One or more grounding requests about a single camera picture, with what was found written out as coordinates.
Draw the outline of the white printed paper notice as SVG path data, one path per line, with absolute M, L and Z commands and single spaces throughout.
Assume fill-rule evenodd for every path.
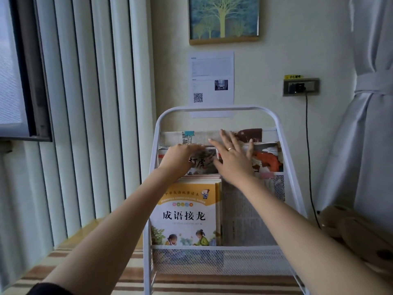
M 188 54 L 189 106 L 234 105 L 234 51 Z

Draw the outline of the white curtain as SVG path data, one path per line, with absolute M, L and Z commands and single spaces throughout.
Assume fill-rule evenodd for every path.
M 356 75 L 393 69 L 393 0 L 350 0 Z M 353 208 L 393 234 L 393 95 L 355 94 L 315 200 Z

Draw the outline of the person's right hand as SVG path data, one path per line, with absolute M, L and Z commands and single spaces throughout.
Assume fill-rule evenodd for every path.
M 223 163 L 223 174 L 221 176 L 223 179 L 239 190 L 244 191 L 248 184 L 254 179 L 252 160 L 247 159 L 246 152 L 242 149 L 234 134 L 231 131 L 227 133 L 232 134 L 235 154 L 226 152 L 226 149 L 223 147 L 223 142 L 219 142 L 215 139 L 209 139 L 209 142 L 217 149 L 221 157 L 220 161 Z

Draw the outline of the yellow children's book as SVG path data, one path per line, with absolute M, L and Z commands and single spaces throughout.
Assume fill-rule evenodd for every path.
M 221 246 L 222 179 L 187 177 L 171 184 L 150 216 L 152 245 Z

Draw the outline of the white metal mesh book rack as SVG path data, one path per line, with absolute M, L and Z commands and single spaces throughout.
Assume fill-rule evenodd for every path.
M 282 123 L 279 117 L 271 110 L 259 106 L 230 105 L 226 107 L 175 107 L 166 110 L 157 120 L 150 159 L 150 171 L 158 167 L 158 150 L 160 141 L 161 121 L 173 112 L 219 112 L 219 111 L 246 111 L 261 110 L 269 114 L 275 122 L 275 131 L 282 148 L 284 171 L 273 174 L 273 183 L 279 181 L 278 190 L 285 196 L 285 203 L 297 210 L 304 217 L 307 216 L 302 193 L 297 180 L 292 157 L 289 152 Z M 220 246 L 178 246 L 174 254 L 169 254 L 169 249 L 164 245 L 152 245 L 150 233 L 150 219 L 143 231 L 143 279 L 144 294 L 154 294 L 155 279 L 158 274 L 174 274 L 179 276 L 218 276 L 219 278 L 235 276 L 287 276 L 297 282 L 303 295 L 311 295 L 307 287 L 302 286 L 300 278 L 284 257 L 281 248 L 273 244 L 273 236 L 261 218 L 256 218 L 257 224 L 262 225 L 262 232 L 257 228 L 251 229 L 247 242 L 229 241 L 229 238 L 221 238 Z

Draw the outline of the clipped bundle of papers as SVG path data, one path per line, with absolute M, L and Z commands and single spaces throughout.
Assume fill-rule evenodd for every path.
M 159 136 L 160 147 L 170 147 L 183 144 L 183 131 L 161 132 Z M 193 144 L 210 145 L 209 139 L 220 140 L 219 130 L 194 131 Z

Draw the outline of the picture book with black lettering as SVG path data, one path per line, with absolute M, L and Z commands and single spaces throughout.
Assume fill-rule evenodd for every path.
M 186 173 L 186 176 L 218 174 L 218 170 L 214 165 L 216 157 L 217 150 L 215 148 L 208 148 L 196 152 L 189 157 L 192 167 Z

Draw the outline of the dark window frame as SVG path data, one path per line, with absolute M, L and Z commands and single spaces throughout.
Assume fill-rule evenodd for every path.
M 0 140 L 53 140 L 36 0 L 0 0 Z

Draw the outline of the book with brown cover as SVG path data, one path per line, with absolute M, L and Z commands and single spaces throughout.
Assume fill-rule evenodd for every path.
M 263 129 L 262 128 L 248 128 L 233 132 L 235 138 L 241 143 L 262 143 Z

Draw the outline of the person's right forearm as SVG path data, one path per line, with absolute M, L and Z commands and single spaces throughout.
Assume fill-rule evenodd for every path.
M 235 175 L 225 180 L 256 209 L 312 295 L 393 295 L 391 284 L 273 196 L 253 175 Z

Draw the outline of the framed tree painting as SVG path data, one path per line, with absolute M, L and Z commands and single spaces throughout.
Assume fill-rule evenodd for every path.
M 189 45 L 260 39 L 261 0 L 187 0 Z

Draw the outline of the person's left hand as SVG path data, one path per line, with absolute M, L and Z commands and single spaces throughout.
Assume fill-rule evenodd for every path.
M 171 146 L 164 154 L 157 168 L 159 173 L 163 174 L 164 178 L 170 183 L 183 177 L 192 167 L 192 163 L 189 162 L 189 157 L 193 154 L 181 154 L 180 145 L 181 144 Z

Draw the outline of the person's left forearm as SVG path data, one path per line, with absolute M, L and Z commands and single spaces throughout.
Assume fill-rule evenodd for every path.
M 42 283 L 74 295 L 111 295 L 159 199 L 171 185 L 155 169 Z

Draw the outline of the magazine with orange picture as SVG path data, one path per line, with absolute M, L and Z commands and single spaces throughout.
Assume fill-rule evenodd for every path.
M 251 160 L 252 168 L 256 175 L 261 173 L 280 173 L 284 170 L 280 142 L 254 143 Z

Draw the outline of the white curtain tieback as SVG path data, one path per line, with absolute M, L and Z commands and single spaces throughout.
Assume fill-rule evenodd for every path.
M 355 94 L 393 95 L 393 69 L 358 75 Z

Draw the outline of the white vertical blinds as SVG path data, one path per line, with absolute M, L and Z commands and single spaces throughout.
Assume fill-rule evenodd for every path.
M 33 0 L 52 142 L 4 159 L 22 271 L 115 210 L 148 173 L 149 0 Z

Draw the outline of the brown striped rug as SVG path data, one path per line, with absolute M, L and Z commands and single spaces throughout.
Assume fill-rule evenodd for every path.
M 71 248 L 58 248 L 31 268 L 3 295 L 25 295 L 40 283 L 69 254 Z M 137 249 L 127 264 L 112 295 L 144 295 L 143 254 Z M 152 295 L 303 295 L 293 277 L 221 277 L 158 274 Z

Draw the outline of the black sleeve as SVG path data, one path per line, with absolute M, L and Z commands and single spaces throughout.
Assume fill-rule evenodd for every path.
M 37 283 L 26 295 L 74 295 L 69 290 L 53 283 Z

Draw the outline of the folded newspaper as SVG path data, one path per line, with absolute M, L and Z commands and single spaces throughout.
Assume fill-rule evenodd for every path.
M 244 194 L 222 182 L 222 245 L 274 246 L 274 237 Z

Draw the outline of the tan plush toy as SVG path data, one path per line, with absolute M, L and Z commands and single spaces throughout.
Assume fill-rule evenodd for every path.
M 376 226 L 355 210 L 338 204 L 317 211 L 316 215 L 324 233 L 393 284 L 393 234 Z

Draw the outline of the stack of thin books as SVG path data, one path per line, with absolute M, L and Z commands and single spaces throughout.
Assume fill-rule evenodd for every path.
M 180 225 L 193 225 L 196 240 L 190 245 L 222 245 L 222 179 L 220 175 L 194 175 L 176 181 L 176 200 L 187 208 L 176 221 Z

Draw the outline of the grey wall socket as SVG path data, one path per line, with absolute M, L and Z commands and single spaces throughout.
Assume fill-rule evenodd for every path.
M 289 83 L 305 83 L 305 87 L 307 91 L 302 94 L 289 94 L 288 93 L 288 84 Z M 295 80 L 283 80 L 282 84 L 282 95 L 284 97 L 292 97 L 292 96 L 306 96 L 306 95 L 318 95 L 320 93 L 320 79 L 319 78 L 302 78 Z

